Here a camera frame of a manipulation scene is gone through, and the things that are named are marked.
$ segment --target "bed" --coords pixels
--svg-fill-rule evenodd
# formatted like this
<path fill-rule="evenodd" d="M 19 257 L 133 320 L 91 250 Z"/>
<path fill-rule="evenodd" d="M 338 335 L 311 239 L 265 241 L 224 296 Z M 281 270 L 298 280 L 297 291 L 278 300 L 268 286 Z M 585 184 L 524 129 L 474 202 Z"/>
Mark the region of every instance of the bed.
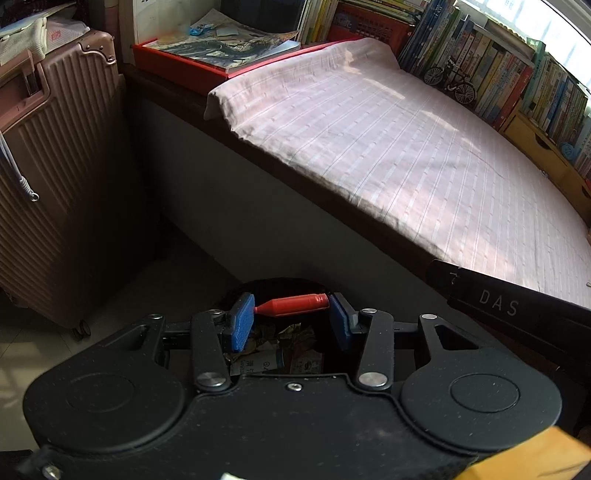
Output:
<path fill-rule="evenodd" d="M 591 308 L 587 227 L 568 201 L 379 41 L 240 75 L 210 93 L 205 118 L 218 116 L 433 257 Z"/>

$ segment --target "white cable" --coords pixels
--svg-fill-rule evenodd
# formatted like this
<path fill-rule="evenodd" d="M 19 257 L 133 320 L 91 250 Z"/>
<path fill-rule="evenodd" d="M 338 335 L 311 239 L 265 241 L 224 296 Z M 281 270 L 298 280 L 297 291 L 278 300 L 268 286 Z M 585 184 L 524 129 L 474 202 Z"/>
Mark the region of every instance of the white cable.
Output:
<path fill-rule="evenodd" d="M 4 158 L 7 160 L 8 164 L 12 168 L 14 174 L 17 176 L 18 184 L 21 186 L 22 191 L 29 197 L 32 202 L 36 202 L 39 200 L 39 195 L 36 194 L 33 189 L 29 186 L 29 182 L 27 179 L 22 176 L 21 171 L 18 169 L 17 163 L 14 161 L 14 157 L 12 156 L 12 152 L 10 152 L 10 148 L 8 148 L 8 144 L 6 143 L 6 139 L 2 132 L 0 131 L 0 151 Z"/>

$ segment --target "blue gripper pad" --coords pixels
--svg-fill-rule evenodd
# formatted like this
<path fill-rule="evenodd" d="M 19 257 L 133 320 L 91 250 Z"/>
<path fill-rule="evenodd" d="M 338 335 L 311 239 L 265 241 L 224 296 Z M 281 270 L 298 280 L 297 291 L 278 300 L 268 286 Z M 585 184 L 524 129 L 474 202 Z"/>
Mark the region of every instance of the blue gripper pad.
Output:
<path fill-rule="evenodd" d="M 351 330 L 349 328 L 349 318 L 345 310 L 340 305 L 334 295 L 329 295 L 329 320 L 335 337 L 342 351 L 349 349 L 351 343 Z"/>
<path fill-rule="evenodd" d="M 242 352 L 255 320 L 255 296 L 243 293 L 226 315 L 222 331 L 222 348 L 225 352 Z"/>

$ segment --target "red tray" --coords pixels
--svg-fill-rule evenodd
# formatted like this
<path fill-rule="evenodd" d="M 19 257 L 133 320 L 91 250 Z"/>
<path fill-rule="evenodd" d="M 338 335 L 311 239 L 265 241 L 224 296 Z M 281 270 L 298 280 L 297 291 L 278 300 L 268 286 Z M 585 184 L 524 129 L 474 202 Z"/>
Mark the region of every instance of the red tray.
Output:
<path fill-rule="evenodd" d="M 310 47 L 306 46 L 301 50 L 292 51 L 286 53 L 285 55 L 274 57 L 273 59 L 246 66 L 243 69 L 236 70 L 232 73 L 226 73 L 222 69 L 197 60 L 191 60 L 163 51 L 154 50 L 153 48 L 144 47 L 144 45 L 150 43 L 153 40 L 149 40 L 139 45 L 133 45 L 132 48 L 134 49 L 135 66 L 140 70 L 158 75 L 159 77 L 170 80 L 177 85 L 181 85 L 189 90 L 200 93 L 201 95 L 207 95 L 215 87 L 221 85 L 223 82 L 235 77 L 236 75 L 250 72 L 251 70 L 257 69 L 258 67 L 268 65 L 278 60 L 289 59 L 291 57 L 302 55 L 303 53 L 321 50 L 330 45 L 334 45 L 342 41 L 355 40 L 357 38 L 359 38 L 359 36 L 350 35 L 349 38 L 342 38 L 338 41 L 332 41 Z"/>

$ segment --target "pink suitcase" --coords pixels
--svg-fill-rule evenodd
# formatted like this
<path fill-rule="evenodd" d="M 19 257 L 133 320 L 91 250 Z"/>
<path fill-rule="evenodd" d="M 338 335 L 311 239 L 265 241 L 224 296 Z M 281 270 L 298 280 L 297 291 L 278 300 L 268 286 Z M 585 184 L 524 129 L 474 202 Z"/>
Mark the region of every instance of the pink suitcase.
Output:
<path fill-rule="evenodd" d="M 65 327 L 151 255 L 123 90 L 113 39 L 93 30 L 35 66 L 27 51 L 0 66 L 0 131 L 39 196 L 0 153 L 0 286 Z"/>

